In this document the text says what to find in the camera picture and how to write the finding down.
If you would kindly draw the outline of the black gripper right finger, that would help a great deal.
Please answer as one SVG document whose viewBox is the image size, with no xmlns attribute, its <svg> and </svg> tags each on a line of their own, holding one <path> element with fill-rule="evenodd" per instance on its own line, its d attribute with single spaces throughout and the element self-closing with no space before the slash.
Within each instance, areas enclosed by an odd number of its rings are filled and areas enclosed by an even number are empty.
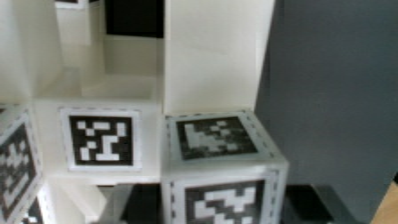
<svg viewBox="0 0 398 224">
<path fill-rule="evenodd" d="M 288 185 L 281 224 L 364 224 L 327 185 Z"/>
</svg>

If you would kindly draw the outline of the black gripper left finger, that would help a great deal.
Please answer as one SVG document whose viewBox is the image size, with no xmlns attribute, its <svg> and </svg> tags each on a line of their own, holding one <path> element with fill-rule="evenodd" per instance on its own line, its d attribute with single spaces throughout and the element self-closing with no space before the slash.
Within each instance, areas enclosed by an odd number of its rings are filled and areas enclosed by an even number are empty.
<svg viewBox="0 0 398 224">
<path fill-rule="evenodd" d="M 158 183 L 112 187 L 99 218 L 89 224 L 163 224 Z"/>
</svg>

